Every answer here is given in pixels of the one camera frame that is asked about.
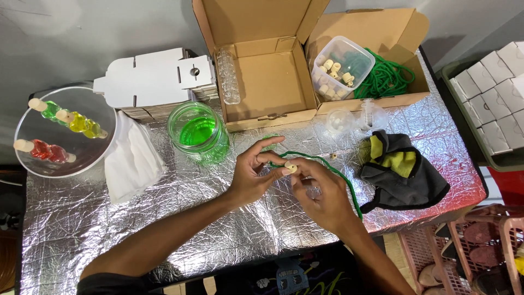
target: table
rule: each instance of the table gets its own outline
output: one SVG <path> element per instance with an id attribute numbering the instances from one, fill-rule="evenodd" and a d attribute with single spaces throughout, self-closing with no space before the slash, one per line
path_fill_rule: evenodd
<path id="1" fill-rule="evenodd" d="M 385 234 L 423 224 L 454 219 L 461 209 L 485 199 L 486 192 L 456 126 L 435 88 L 420 52 L 431 95 L 407 107 L 386 109 L 388 133 L 408 134 L 451 184 L 446 197 L 424 210 L 390 211 L 380 208 L 364 216 L 370 233 Z M 220 112 L 218 101 L 207 101 Z M 201 167 L 175 150 L 165 122 L 151 123 L 151 140 L 168 166 L 167 173 L 146 194 L 128 203 L 110 204 L 103 162 L 65 179 L 29 174 L 24 219 L 21 294 L 74 294 L 83 268 L 126 236 L 165 216 L 203 203 L 231 183 L 236 156 L 264 135 L 286 140 L 278 153 L 293 150 L 329 157 L 333 166 L 352 181 L 360 204 L 373 198 L 374 188 L 358 179 L 363 164 L 361 140 L 369 133 L 330 135 L 325 115 L 310 122 L 229 134 L 231 152 L 219 165 Z M 201 276 L 228 266 L 274 258 L 291 250 L 337 241 L 302 211 L 291 194 L 288 178 L 277 181 L 261 200 L 227 214 L 202 230 L 151 273 L 153 281 Z"/>

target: glass jar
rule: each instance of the glass jar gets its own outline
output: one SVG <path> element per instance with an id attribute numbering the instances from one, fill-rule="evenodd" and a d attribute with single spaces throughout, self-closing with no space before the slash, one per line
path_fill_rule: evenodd
<path id="1" fill-rule="evenodd" d="M 167 121 L 174 146 L 199 164 L 215 164 L 229 150 L 221 118 L 207 105 L 189 101 L 174 108 Z"/>

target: white cloth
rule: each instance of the white cloth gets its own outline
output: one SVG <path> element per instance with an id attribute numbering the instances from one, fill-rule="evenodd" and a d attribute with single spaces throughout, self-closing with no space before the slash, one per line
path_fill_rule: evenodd
<path id="1" fill-rule="evenodd" d="M 129 201 L 157 183 L 166 164 L 149 138 L 149 127 L 123 111 L 117 114 L 115 141 L 105 156 L 105 177 L 112 204 Z"/>

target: stack of white cardboard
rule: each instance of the stack of white cardboard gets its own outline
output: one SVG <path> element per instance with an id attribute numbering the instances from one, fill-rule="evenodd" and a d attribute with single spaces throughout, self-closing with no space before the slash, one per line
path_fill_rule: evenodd
<path id="1" fill-rule="evenodd" d="M 178 104 L 218 98 L 209 56 L 189 58 L 183 48 L 113 61 L 93 92 L 136 120 L 163 119 Z"/>
<path id="2" fill-rule="evenodd" d="M 491 52 L 451 84 L 491 155 L 524 146 L 524 41 Z"/>

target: hand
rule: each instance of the hand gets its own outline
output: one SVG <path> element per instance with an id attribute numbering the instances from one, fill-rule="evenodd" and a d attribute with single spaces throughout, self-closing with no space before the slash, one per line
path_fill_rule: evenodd
<path id="1" fill-rule="evenodd" d="M 274 181 L 290 174 L 289 169 L 281 167 L 271 170 L 267 175 L 258 176 L 269 161 L 277 165 L 284 165 L 287 162 L 274 151 L 260 152 L 263 148 L 282 142 L 284 139 L 286 139 L 284 136 L 273 136 L 259 140 L 236 157 L 233 181 L 227 190 L 235 199 L 235 205 L 241 207 L 260 199 Z"/>
<path id="2" fill-rule="evenodd" d="M 364 227 L 353 212 L 347 197 L 346 182 L 341 177 L 316 161 L 295 158 L 290 162 L 298 167 L 291 176 L 293 194 L 314 222 L 339 237 L 348 228 Z M 308 197 L 306 185 L 320 187 L 322 194 L 315 199 Z"/>

